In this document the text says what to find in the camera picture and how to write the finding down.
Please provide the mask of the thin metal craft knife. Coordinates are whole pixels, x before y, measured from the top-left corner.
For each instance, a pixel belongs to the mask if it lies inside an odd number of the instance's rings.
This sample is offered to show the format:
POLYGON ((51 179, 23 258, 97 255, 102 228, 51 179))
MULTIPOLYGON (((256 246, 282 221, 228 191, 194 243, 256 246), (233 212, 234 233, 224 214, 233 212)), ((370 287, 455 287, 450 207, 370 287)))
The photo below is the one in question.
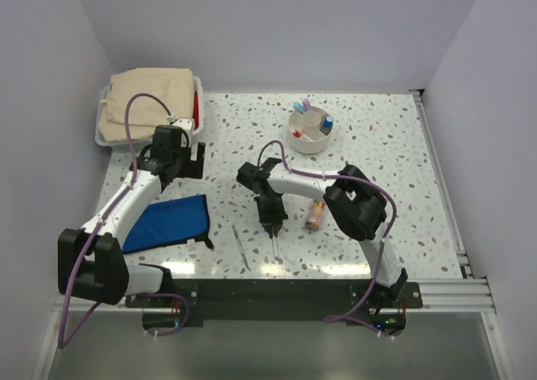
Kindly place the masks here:
POLYGON ((233 233, 234 239, 235 239, 236 244, 237 244, 237 249, 238 249, 238 251, 239 251, 239 253, 241 255, 242 262, 243 262, 246 270, 251 271, 251 268, 248 265, 248 260, 247 260, 246 254, 245 254, 243 246, 242 246, 241 239, 238 236, 237 228, 235 227, 234 224, 232 224, 232 233, 233 233))

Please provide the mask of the pink cap clear tube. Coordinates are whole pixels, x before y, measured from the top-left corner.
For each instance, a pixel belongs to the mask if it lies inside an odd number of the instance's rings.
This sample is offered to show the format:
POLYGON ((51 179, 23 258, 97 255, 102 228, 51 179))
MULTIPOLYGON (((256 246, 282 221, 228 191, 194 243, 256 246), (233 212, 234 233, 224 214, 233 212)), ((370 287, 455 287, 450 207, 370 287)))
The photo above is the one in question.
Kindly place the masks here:
POLYGON ((313 200, 305 220, 307 230, 316 232, 321 228, 325 207, 326 203, 323 200, 313 200))

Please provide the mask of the red cap white pen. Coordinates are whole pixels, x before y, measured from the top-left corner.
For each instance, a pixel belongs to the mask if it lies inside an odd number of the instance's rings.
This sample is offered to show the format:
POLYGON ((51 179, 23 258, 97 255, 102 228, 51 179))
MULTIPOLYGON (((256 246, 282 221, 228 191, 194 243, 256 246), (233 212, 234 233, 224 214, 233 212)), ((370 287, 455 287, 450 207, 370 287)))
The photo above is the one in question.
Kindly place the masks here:
POLYGON ((318 131, 304 132, 300 130, 294 130, 293 136, 305 142, 317 142, 322 139, 322 135, 318 131))

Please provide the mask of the blue cylindrical stamp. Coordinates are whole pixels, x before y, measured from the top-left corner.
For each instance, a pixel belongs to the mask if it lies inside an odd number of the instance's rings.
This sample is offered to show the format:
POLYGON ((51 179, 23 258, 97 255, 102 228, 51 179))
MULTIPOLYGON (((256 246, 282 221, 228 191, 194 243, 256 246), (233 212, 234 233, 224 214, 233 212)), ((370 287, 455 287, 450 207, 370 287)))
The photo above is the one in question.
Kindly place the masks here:
POLYGON ((327 116, 322 123, 322 128, 325 130, 331 130, 334 124, 334 119, 332 116, 327 116))

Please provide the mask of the blue cap highlighter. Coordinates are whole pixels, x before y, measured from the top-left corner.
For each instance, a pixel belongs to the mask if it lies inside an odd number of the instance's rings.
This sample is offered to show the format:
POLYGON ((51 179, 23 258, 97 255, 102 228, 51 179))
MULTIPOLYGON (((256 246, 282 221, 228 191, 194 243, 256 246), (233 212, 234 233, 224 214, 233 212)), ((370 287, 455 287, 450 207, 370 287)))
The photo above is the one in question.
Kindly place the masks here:
POLYGON ((304 113, 305 113, 305 108, 304 108, 304 106, 303 106, 301 103, 299 103, 299 102, 295 102, 295 103, 293 104, 293 108, 294 108, 298 113, 300 113, 300 114, 304 114, 304 113))

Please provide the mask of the pink purple highlighter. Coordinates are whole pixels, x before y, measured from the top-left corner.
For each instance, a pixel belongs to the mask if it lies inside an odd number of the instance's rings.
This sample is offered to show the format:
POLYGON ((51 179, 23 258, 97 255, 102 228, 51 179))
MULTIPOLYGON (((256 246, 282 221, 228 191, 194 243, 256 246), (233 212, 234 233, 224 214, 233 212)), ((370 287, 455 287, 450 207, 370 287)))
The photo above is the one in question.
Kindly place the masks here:
POLYGON ((313 112, 314 111, 313 106, 310 104, 310 101, 307 98, 305 98, 302 101, 302 106, 303 106, 303 108, 305 109, 306 112, 313 112))

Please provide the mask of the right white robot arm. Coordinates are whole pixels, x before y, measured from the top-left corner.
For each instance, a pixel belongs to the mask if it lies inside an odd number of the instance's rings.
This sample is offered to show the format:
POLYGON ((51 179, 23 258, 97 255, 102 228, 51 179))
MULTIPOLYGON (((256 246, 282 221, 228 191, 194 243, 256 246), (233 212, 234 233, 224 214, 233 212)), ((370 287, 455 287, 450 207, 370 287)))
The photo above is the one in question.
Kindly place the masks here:
POLYGON ((393 198, 360 169, 348 164, 336 172, 299 171, 286 167, 281 159, 269 158, 259 166, 244 163, 237 182, 255 194, 259 222, 271 239, 288 219, 284 195, 324 202, 337 227, 362 249, 376 301, 391 307, 403 298, 408 274, 389 241, 397 208, 393 198))

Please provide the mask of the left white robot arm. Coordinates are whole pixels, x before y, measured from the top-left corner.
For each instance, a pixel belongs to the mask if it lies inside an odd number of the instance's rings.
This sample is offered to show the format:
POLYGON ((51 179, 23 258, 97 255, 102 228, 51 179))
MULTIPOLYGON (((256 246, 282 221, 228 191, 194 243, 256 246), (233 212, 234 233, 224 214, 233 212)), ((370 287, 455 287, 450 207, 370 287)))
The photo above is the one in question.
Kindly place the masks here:
POLYGON ((191 152, 193 122, 179 119, 156 127, 148 155, 140 154, 119 190, 79 229, 58 238, 58 290, 65 297, 117 304, 123 297, 144 294, 155 306, 174 296, 171 274, 156 265, 129 265, 123 245, 139 217, 177 179, 201 179, 205 145, 191 152))

